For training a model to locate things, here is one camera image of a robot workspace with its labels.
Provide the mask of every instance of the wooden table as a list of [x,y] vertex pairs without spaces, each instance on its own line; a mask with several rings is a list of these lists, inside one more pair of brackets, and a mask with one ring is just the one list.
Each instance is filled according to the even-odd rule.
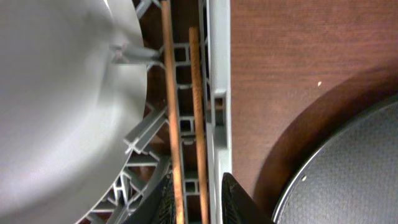
[[235,178],[271,215],[304,159],[398,92],[395,1],[232,0]]

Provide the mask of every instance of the black nonstick surface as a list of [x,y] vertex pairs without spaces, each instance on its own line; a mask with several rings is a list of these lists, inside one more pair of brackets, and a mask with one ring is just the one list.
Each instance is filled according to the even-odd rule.
[[319,148],[286,188],[273,221],[396,223],[397,192],[395,96],[361,113]]

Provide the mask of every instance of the white plate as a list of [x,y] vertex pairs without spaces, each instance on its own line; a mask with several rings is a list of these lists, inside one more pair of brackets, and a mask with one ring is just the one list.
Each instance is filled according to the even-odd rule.
[[144,65],[108,63],[126,42],[130,0],[0,2],[0,223],[74,223],[115,181],[146,98]]

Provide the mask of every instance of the wooden surface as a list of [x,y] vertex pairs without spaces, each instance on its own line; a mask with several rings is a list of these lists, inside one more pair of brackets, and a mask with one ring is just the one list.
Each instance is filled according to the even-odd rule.
[[271,215],[304,159],[398,92],[398,2],[231,0],[233,172]]
[[164,65],[167,89],[167,112],[169,114],[170,150],[173,162],[173,185],[175,199],[176,224],[184,224],[184,206],[182,194],[180,143],[177,121],[177,91],[175,90],[174,47],[170,1],[162,1],[162,31],[164,43]]

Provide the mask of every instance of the black object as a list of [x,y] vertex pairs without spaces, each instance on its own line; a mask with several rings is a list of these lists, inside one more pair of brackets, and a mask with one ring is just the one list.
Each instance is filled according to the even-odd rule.
[[221,190],[224,224],[270,224],[235,178],[225,173]]
[[174,224],[175,203],[173,178],[167,174],[123,224]]
[[395,96],[361,113],[319,148],[286,188],[273,221],[397,223],[397,188]]

